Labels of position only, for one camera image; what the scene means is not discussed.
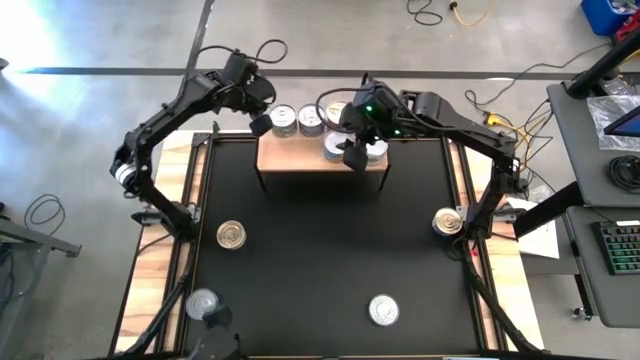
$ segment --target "black floor stripe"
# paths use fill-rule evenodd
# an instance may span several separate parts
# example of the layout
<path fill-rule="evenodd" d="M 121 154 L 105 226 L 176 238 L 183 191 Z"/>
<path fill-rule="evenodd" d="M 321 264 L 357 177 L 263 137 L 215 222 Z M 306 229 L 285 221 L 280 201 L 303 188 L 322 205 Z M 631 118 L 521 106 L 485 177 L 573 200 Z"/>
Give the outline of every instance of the black floor stripe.
<path fill-rule="evenodd" d="M 189 62 L 195 64 L 195 57 Z M 183 68 L 119 68 L 119 67 L 34 67 L 18 70 L 22 74 L 45 75 L 98 75 L 98 76 L 182 76 Z M 360 78 L 368 71 L 378 78 L 396 79 L 447 79 L 482 80 L 491 78 L 514 78 L 517 72 L 500 71 L 419 71 L 419 70 L 345 70 L 345 69 L 263 69 L 262 74 L 270 77 L 310 77 L 310 78 Z M 520 80 L 571 80 L 576 73 L 531 72 L 520 76 Z"/>

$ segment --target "black mat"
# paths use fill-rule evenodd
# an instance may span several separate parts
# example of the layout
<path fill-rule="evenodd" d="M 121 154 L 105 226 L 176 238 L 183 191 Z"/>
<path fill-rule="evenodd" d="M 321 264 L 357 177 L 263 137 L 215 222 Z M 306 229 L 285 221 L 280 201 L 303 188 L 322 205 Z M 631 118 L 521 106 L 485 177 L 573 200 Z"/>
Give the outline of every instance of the black mat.
<path fill-rule="evenodd" d="M 431 229 L 452 206 L 439 141 L 393 143 L 382 193 L 368 174 L 255 174 L 255 144 L 216 146 L 194 288 L 233 311 L 251 355 L 410 355 L 478 348 L 461 263 Z M 218 226 L 238 220 L 247 243 L 225 251 Z M 376 326 L 367 307 L 395 298 L 398 321 Z M 190 321 L 187 346 L 204 336 Z M 211 336 L 206 341 L 215 341 Z"/>

